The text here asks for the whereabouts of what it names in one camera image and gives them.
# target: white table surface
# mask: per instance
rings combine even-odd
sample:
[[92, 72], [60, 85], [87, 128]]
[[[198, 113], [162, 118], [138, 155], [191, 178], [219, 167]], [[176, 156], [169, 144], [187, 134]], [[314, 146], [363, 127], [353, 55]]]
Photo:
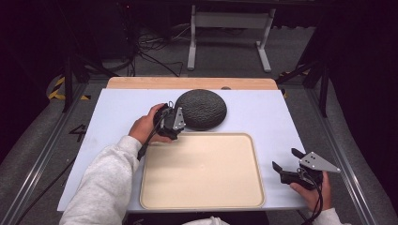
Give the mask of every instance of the white table surface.
[[[147, 114], [153, 105], [175, 102], [187, 91], [189, 90], [103, 89], [57, 210], [66, 209], [85, 169], [105, 146], [117, 143], [123, 135], [128, 134], [133, 122]], [[305, 152], [281, 91], [212, 91], [225, 101], [227, 115], [219, 126], [209, 131], [245, 132], [253, 138], [266, 195], [264, 205], [257, 210], [305, 207], [301, 197], [288, 185], [281, 184], [280, 176], [272, 169], [272, 161], [275, 161], [284, 170], [294, 172], [299, 166], [299, 160], [291, 154], [291, 148]], [[145, 210], [139, 201], [143, 169], [144, 161], [141, 160], [133, 177], [132, 195], [128, 206], [128, 211], [131, 212], [151, 212]]]

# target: black dome object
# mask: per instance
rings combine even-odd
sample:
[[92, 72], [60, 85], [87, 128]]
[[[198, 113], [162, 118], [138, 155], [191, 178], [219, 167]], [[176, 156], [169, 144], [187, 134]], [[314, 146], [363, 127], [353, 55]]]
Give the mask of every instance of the black dome object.
[[195, 89], [188, 91], [176, 101], [176, 109], [182, 108], [187, 128], [208, 130], [218, 126], [226, 116], [223, 99], [214, 92]]

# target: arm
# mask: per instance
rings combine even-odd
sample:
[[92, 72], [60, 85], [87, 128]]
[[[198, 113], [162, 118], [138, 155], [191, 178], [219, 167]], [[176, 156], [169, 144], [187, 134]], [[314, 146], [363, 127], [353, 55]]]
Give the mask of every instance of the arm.
[[[328, 173], [323, 172], [323, 177], [322, 197], [324, 203], [322, 212], [319, 217], [315, 219], [314, 225], [342, 225], [339, 216], [337, 216], [336, 210], [331, 207], [331, 188]], [[318, 201], [318, 192], [316, 190], [308, 190], [296, 183], [290, 184], [290, 187], [304, 198], [308, 209], [311, 211], [310, 215], [312, 215], [316, 206], [316, 202]]]
[[[163, 104], [135, 121], [129, 136], [104, 148], [84, 173], [79, 188], [60, 224], [121, 224], [130, 201], [132, 176], [138, 168], [137, 154], [153, 129], [153, 116]], [[155, 135], [152, 142], [170, 143]]]

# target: gray carpet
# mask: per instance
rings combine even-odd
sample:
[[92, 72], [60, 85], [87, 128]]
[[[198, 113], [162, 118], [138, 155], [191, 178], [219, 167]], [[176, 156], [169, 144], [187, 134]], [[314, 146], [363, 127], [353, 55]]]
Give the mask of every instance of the gray carpet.
[[[261, 37], [261, 33], [255, 30], [246, 30], [238, 36], [231, 36], [217, 30], [199, 33], [194, 71], [186, 70], [189, 50], [188, 40], [181, 39], [160, 51], [148, 53], [163, 63], [183, 62], [182, 74], [188, 77], [276, 78], [280, 72], [288, 71], [295, 67], [312, 33], [313, 29], [272, 29], [266, 45], [266, 52], [272, 68], [272, 72], [269, 74], [263, 71], [257, 51], [254, 48], [254, 42], [257, 37]], [[106, 67], [119, 63], [116, 60], [113, 63], [107, 63]], [[179, 65], [169, 66], [174, 71], [179, 71]], [[128, 74], [126, 69], [118, 73], [123, 76]], [[137, 76], [170, 76], [170, 71], [137, 57], [136, 74]], [[330, 162], [334, 162], [325, 130], [316, 119], [318, 112], [311, 106], [306, 90], [297, 84], [297, 82], [291, 82], [290, 85], [285, 85], [284, 88], [286, 88], [288, 95], [286, 104], [303, 145], [307, 151], [315, 151]], [[69, 134], [69, 132], [79, 125], [89, 125], [100, 90], [105, 85], [106, 81], [93, 78], [85, 88], [84, 94], [90, 95], [92, 98], [90, 100], [79, 100], [76, 109], [66, 123], [66, 127], [62, 130], [61, 139], [57, 143], [54, 153], [40, 177], [28, 204], [47, 187], [79, 151], [81, 144], [81, 142], [77, 142], [79, 135]], [[47, 138], [51, 135], [62, 109], [62, 100], [51, 100], [51, 104], [22, 135], [8, 157], [0, 165], [0, 199], [2, 200], [0, 218], [6, 215], [27, 173], [35, 163]], [[327, 110], [335, 139], [344, 149], [377, 223], [398, 224], [397, 216], [390, 205], [390, 199], [367, 166], [349, 133], [332, 88], [330, 88], [328, 93]], [[68, 174], [69, 171], [46, 192], [25, 216], [21, 224], [56, 224], [59, 221], [61, 214], [56, 212], [56, 206], [63, 192], [63, 184], [68, 178]], [[353, 204], [342, 176], [340, 174], [331, 174], [330, 180], [332, 183], [333, 205], [336, 207], [341, 221], [361, 224], [359, 213]], [[302, 223], [302, 218], [294, 210], [268, 211], [267, 214], [270, 224]]]

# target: table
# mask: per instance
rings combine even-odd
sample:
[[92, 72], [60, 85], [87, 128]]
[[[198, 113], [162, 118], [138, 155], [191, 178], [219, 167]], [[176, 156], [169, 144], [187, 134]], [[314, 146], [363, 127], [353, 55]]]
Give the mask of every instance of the table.
[[[220, 90], [223, 87], [229, 87], [232, 90]], [[161, 102], [161, 99], [177, 98], [193, 88], [211, 89], [219, 94], [227, 104], [228, 114], [224, 122], [210, 131], [234, 132], [239, 130], [247, 132], [253, 138], [265, 187], [266, 202], [260, 208], [251, 210], [305, 207], [305, 202], [295, 191], [288, 185], [280, 183], [279, 175], [273, 171], [271, 166], [271, 162], [276, 161], [284, 169], [295, 171], [299, 161], [291, 154], [291, 148], [304, 149], [283, 95], [272, 79], [133, 77], [112, 78], [108, 82], [107, 88], [102, 90], [58, 205], [58, 211], [65, 210], [86, 167], [103, 147], [117, 142], [122, 135], [129, 131], [134, 120], [147, 113], [150, 106]], [[253, 114], [241, 116], [247, 112], [253, 112]], [[139, 196], [143, 165], [144, 163], [140, 164], [133, 177], [133, 192], [128, 211], [136, 213], [175, 212], [176, 210], [145, 210], [141, 206]]]

